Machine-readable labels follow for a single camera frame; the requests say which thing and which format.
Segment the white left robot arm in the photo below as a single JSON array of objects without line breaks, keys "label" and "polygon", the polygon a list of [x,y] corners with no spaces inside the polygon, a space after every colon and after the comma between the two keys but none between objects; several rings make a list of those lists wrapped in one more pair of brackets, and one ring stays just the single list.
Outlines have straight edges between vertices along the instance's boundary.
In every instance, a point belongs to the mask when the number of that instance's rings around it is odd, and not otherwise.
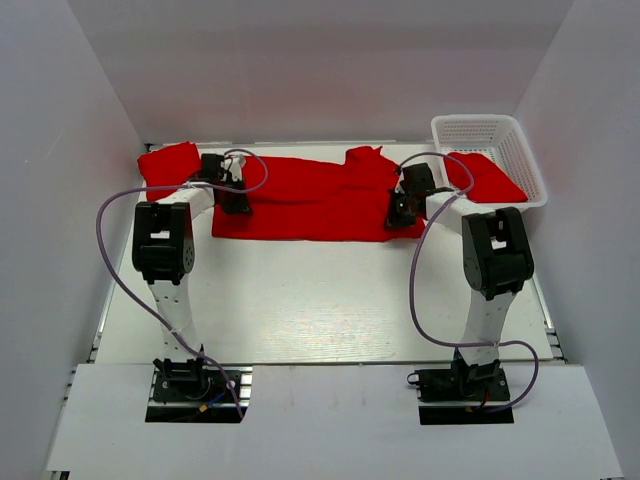
[{"label": "white left robot arm", "polygon": [[188,274],[196,259],[193,220],[214,206],[225,214],[252,214],[243,178],[245,164],[242,153],[205,154],[201,170],[175,192],[136,205],[132,261],[163,318],[167,360],[186,362],[195,351],[204,351],[189,301]]}]

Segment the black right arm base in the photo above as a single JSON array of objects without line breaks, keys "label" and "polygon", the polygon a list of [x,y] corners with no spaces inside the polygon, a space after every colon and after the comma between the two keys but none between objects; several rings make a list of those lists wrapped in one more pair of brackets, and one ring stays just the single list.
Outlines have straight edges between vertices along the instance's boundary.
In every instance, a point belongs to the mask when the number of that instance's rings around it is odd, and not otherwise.
[{"label": "black right arm base", "polygon": [[467,365],[457,358],[446,368],[415,370],[406,377],[417,390],[423,426],[507,425],[514,422],[511,395],[498,360]]}]

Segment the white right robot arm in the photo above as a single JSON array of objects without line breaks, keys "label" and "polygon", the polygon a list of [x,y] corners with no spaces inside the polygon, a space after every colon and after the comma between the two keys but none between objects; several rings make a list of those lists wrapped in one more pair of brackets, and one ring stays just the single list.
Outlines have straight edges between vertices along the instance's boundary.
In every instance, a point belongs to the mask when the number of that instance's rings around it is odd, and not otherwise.
[{"label": "white right robot arm", "polygon": [[[459,164],[467,177],[455,188],[438,188],[428,164],[398,168],[399,180],[390,191],[385,227],[408,228],[423,220],[411,260],[409,273],[409,308],[414,326],[427,341],[455,350],[463,366],[451,374],[453,390],[472,399],[484,391],[488,377],[483,368],[499,363],[499,348],[508,311],[524,284],[534,273],[529,241],[518,209],[492,209],[471,199],[479,178],[468,166]],[[456,234],[462,241],[462,267],[471,289],[470,304],[462,338],[444,341],[421,327],[416,310],[416,273],[427,235],[435,225]]]}]

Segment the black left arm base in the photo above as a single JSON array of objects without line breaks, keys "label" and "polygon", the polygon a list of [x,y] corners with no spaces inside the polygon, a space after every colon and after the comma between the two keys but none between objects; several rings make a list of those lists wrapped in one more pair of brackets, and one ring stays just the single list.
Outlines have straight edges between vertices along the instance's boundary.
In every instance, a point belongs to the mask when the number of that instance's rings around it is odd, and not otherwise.
[{"label": "black left arm base", "polygon": [[154,374],[146,408],[147,423],[238,424],[251,396],[250,367],[222,374],[201,359],[153,361]]}]

